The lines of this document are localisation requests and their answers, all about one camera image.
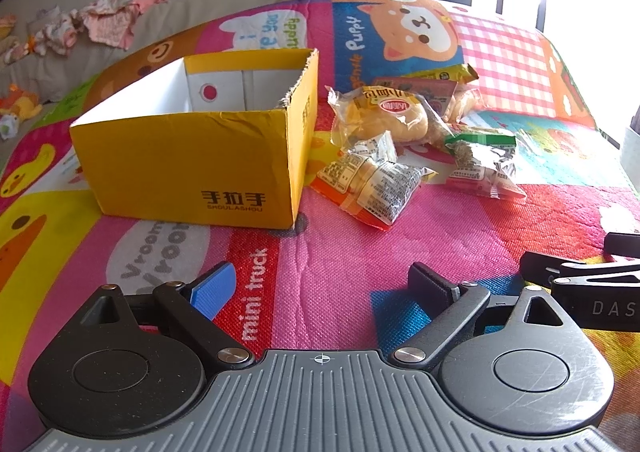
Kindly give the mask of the pink clothes pile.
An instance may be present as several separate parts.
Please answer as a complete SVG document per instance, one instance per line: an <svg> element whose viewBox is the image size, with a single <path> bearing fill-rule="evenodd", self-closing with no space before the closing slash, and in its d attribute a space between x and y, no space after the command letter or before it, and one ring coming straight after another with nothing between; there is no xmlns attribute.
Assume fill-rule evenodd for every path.
<svg viewBox="0 0 640 452"><path fill-rule="evenodd" d="M90 42L127 50L134 41L134 26L140 16L168 0L95 0L80 9L60 12L46 19L28 36L28 51L44 56L49 51L68 56L81 35Z"/></svg>

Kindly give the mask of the yellow snack bar wrapper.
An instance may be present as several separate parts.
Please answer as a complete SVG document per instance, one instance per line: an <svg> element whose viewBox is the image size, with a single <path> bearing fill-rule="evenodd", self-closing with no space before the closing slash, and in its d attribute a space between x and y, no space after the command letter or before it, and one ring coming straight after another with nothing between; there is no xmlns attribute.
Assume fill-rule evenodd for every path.
<svg viewBox="0 0 640 452"><path fill-rule="evenodd" d="M405 78L450 80L450 82L457 82L458 84L468 84L477 80L478 74L470 64L462 63L446 66L446 68L416 71L405 74Z"/></svg>

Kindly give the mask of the green-topped grain snack packet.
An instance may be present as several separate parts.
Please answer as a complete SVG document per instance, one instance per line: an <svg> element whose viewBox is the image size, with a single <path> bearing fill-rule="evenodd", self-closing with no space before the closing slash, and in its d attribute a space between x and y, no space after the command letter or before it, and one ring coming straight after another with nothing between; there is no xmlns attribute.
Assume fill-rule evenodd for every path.
<svg viewBox="0 0 640 452"><path fill-rule="evenodd" d="M447 186L483 198L526 203L526 192L513 180L518 148L514 134L471 129L448 137L445 146L456 162Z"/></svg>

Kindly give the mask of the round bread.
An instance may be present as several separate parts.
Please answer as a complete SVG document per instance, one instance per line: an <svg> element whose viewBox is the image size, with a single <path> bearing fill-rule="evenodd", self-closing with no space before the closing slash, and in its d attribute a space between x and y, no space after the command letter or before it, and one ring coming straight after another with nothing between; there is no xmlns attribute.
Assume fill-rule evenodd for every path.
<svg viewBox="0 0 640 452"><path fill-rule="evenodd" d="M443 148L452 135L420 94L384 86L362 86L344 94L326 86L326 92L334 112L331 141L341 148L385 131L395 144L427 143Z"/></svg>

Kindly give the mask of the pink Volcano snack packet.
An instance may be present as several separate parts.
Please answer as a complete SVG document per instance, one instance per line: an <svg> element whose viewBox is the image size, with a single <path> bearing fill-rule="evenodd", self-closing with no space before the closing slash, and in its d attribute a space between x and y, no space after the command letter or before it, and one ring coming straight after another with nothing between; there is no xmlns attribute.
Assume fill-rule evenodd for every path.
<svg viewBox="0 0 640 452"><path fill-rule="evenodd" d="M378 86L420 94L440 116L446 113L458 86L451 80L412 77L377 77L372 82Z"/></svg>

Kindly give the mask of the brown bread roll packet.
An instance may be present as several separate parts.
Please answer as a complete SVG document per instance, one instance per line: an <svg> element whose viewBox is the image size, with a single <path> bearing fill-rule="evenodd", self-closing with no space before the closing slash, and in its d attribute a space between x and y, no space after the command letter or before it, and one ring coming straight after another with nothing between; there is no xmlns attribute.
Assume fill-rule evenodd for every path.
<svg viewBox="0 0 640 452"><path fill-rule="evenodd" d="M459 85L454 90L445 112L442 113L442 119L448 124L457 124L464 116L484 108L484 105L484 98L479 89Z"/></svg>

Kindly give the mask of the grey sofa bed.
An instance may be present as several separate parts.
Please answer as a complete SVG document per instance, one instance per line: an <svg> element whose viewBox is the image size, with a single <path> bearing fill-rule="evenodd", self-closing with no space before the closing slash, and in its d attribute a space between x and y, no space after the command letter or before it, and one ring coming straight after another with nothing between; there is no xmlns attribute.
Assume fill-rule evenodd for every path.
<svg viewBox="0 0 640 452"><path fill-rule="evenodd" d="M12 86L58 102L104 68L173 34L231 13L288 0L96 0L55 9L21 40L1 42L1 95Z"/></svg>

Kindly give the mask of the orange-edged printed snack packet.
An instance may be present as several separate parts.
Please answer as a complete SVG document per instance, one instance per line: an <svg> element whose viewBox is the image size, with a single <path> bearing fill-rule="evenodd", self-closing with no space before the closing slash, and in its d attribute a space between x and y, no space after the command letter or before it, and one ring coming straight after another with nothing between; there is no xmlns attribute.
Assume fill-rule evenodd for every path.
<svg viewBox="0 0 640 452"><path fill-rule="evenodd" d="M343 212L378 230L388 230L434 170L398 160L388 130L360 140L321 168L310 187Z"/></svg>

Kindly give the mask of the yellow cardboard box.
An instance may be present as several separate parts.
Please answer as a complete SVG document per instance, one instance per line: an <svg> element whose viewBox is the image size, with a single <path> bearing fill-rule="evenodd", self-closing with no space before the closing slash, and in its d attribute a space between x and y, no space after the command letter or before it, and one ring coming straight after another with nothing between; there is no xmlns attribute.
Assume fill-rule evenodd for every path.
<svg viewBox="0 0 640 452"><path fill-rule="evenodd" d="M70 125L110 216L285 230L302 197L319 53L194 54L115 92Z"/></svg>

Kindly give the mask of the orange plush toy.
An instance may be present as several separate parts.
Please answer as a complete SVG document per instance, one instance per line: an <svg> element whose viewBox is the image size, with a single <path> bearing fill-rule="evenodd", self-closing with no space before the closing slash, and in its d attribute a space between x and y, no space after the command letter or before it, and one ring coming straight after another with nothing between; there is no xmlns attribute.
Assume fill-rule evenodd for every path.
<svg viewBox="0 0 640 452"><path fill-rule="evenodd" d="M21 124L38 116L42 109L38 94L11 84L8 96L1 100L1 140L15 138Z"/></svg>

